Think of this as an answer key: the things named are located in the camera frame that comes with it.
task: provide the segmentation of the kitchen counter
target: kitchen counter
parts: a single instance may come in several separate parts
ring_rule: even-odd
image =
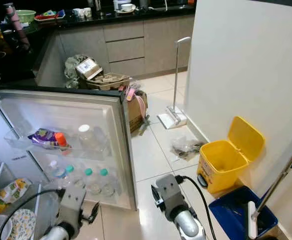
[[[78,18],[70,10],[66,10],[66,16],[63,19],[41,22],[33,21],[29,27],[24,28],[28,36],[31,50],[24,55],[11,55],[0,59],[0,77],[1,83],[16,82],[29,79],[27,84],[35,84],[36,78],[45,52],[48,48],[50,37],[55,30],[63,31],[75,29],[83,26],[110,25],[116,23],[136,22],[150,19],[160,19],[176,16],[194,15],[195,8],[185,5],[183,9],[170,7],[168,11],[158,10],[136,10],[133,13],[118,14],[113,8],[103,9],[104,16],[95,16],[91,18]]]

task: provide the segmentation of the tile floor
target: tile floor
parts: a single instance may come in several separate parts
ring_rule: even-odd
[[[186,76],[187,72],[179,73],[177,104],[180,107],[183,104]],[[180,136],[194,139],[195,136],[187,126],[166,130],[157,119],[157,114],[163,113],[165,107],[172,103],[174,74],[143,79],[139,83],[148,96],[151,125],[143,136],[137,135],[131,139],[138,211],[102,206],[96,221],[92,225],[82,227],[78,240],[180,240],[173,223],[168,222],[155,207],[150,185],[155,183],[158,176],[168,173],[187,175],[196,179],[198,155],[189,161],[176,161],[175,155],[170,152],[172,139]],[[212,239],[204,205],[198,192],[189,182],[182,183],[181,186],[187,202],[195,209],[208,238]],[[205,190],[203,192],[207,203],[213,201],[212,195]],[[91,203],[85,203],[85,211],[91,208]],[[211,218],[217,239],[228,240],[212,214]]]

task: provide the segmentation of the yellow trash bin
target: yellow trash bin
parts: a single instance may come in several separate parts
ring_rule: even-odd
[[[240,116],[234,117],[228,140],[207,143],[200,149],[197,174],[215,193],[234,185],[238,173],[261,153],[265,139],[258,130]]]

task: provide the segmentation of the black cable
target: black cable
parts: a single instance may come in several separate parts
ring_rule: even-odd
[[[64,191],[59,190],[59,189],[50,189],[50,190],[44,190],[41,192],[38,192],[36,194],[34,194],[33,196],[30,196],[28,199],[26,199],[24,202],[22,202],[18,207],[15,208],[14,211],[12,211],[12,213],[6,218],[6,220],[4,221],[4,223],[2,224],[2,226],[0,227],[0,237],[2,234],[2,231],[5,227],[5,225],[7,224],[8,220],[11,218],[11,216],[13,216],[13,214],[20,209],[22,206],[24,206],[26,203],[28,203],[30,200],[33,200],[35,197],[42,195],[42,194],[46,194],[46,193],[57,193],[58,195],[63,194]]]
[[[198,190],[198,192],[200,193],[200,196],[202,198],[202,201],[204,202],[204,205],[205,205],[205,209],[206,209],[206,213],[207,213],[207,217],[208,217],[208,222],[209,222],[209,226],[210,226],[210,230],[211,230],[211,234],[212,234],[212,237],[214,240],[217,240],[216,239],[216,235],[215,235],[215,232],[214,232],[214,229],[212,227],[212,223],[211,223],[211,218],[210,218],[210,214],[209,214],[209,209],[208,209],[208,205],[207,205],[207,202],[206,202],[206,199],[201,191],[201,189],[199,188],[199,186],[196,184],[195,181],[193,181],[192,178],[188,177],[188,176],[182,176],[182,179],[188,179],[190,182],[192,182],[192,184],[196,187],[196,189]]]

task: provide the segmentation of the purple snack package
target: purple snack package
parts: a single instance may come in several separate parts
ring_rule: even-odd
[[[34,134],[29,135],[28,138],[32,141],[33,144],[39,145],[44,149],[54,149],[55,146],[58,146],[54,134],[54,131],[40,128]]]

